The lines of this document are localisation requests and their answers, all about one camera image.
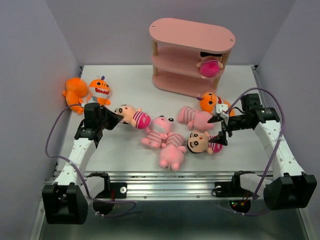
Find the boy doll pink pants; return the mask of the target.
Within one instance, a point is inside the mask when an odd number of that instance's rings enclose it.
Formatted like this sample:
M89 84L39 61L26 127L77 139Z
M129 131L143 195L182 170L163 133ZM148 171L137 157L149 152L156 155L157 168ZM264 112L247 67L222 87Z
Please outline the boy doll pink pants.
M221 63L222 53L200 52L200 62L196 64L203 79L215 77L224 67Z
M222 144L210 142L215 136L207 131L204 133L193 131L187 139L187 149L194 154L207 152L209 155L220 152L223 149Z
M141 108L135 109L132 105L120 105L114 112L123 116L120 123L131 125L139 130L148 128L151 123L151 117L147 113L143 112Z

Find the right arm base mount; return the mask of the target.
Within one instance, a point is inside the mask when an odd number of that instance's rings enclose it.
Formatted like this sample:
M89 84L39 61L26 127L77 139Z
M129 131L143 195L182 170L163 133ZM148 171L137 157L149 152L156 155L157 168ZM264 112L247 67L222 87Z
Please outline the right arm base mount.
M218 181L214 183L211 195L217 198L231 198L229 206L235 213L249 216L253 193L241 187L240 177L253 174L251 171L237 171L230 181Z

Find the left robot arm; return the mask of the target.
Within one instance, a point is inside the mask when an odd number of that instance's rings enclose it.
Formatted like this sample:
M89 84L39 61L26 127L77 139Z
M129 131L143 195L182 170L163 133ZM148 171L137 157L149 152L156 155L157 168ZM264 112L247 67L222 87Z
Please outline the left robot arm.
M42 189L48 224L81 225L86 221L89 201L95 198L89 192L84 172L103 137L103 130L113 130L124 118L99 103L85 104L83 114L69 156L58 156L66 162L61 173Z

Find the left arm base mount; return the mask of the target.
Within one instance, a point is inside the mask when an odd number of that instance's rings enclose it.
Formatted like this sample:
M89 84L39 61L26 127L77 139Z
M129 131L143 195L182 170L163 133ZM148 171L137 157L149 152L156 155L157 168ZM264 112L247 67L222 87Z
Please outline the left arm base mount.
M99 200L114 202L117 199L127 198L128 184L126 182L113 182L107 172L93 172L87 176L85 181L89 193L92 197ZM93 210L100 215L109 215L114 209L114 203L102 203L93 201Z

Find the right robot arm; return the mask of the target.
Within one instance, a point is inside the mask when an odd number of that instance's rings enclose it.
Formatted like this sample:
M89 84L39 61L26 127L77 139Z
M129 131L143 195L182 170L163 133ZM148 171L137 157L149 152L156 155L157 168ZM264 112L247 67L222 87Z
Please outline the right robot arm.
M271 210L305 208L317 186L314 175L306 174L283 136L284 124L272 107L263 107L257 93L240 98L242 114L229 116L231 108L217 104L209 123L221 123L221 131L211 143L228 145L234 131L253 130L269 158L261 176L252 171L237 171L231 181L216 183L216 197L231 198L248 194L249 199L263 198Z

